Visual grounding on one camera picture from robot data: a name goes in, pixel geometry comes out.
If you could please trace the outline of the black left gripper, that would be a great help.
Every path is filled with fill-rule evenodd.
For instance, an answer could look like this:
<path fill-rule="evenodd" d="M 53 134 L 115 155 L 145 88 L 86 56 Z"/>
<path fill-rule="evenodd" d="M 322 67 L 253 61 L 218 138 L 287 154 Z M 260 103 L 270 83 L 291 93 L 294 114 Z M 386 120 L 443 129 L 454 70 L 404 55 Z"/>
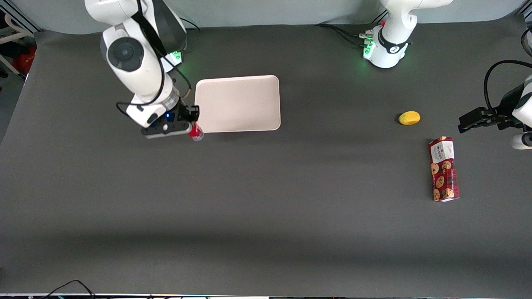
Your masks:
<path fill-rule="evenodd" d="M 503 121 L 498 123 L 497 117 L 491 112 L 491 110 L 484 107 L 478 107 L 470 111 L 470 114 L 464 114 L 458 118 L 458 132 L 464 134 L 477 127 L 489 127 L 496 124 L 498 130 L 505 130 L 510 127 L 526 130 L 524 123 L 512 114 L 516 108 L 520 108 L 525 103 L 525 100 L 521 99 L 525 88 L 524 85 L 525 84 L 522 83 L 506 93 L 502 97 L 499 106 L 495 108 L 499 118 Z"/>

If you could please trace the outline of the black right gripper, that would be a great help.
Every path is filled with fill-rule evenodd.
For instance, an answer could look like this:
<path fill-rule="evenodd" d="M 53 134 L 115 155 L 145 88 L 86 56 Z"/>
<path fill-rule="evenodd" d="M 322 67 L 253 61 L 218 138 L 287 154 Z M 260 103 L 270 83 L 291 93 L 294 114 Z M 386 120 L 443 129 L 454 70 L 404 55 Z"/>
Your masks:
<path fill-rule="evenodd" d="M 165 122 L 167 124 L 174 124 L 177 122 L 188 122 L 190 124 L 195 124 L 199 117 L 199 106 L 188 106 L 184 103 L 178 103 L 174 108 L 165 112 Z"/>

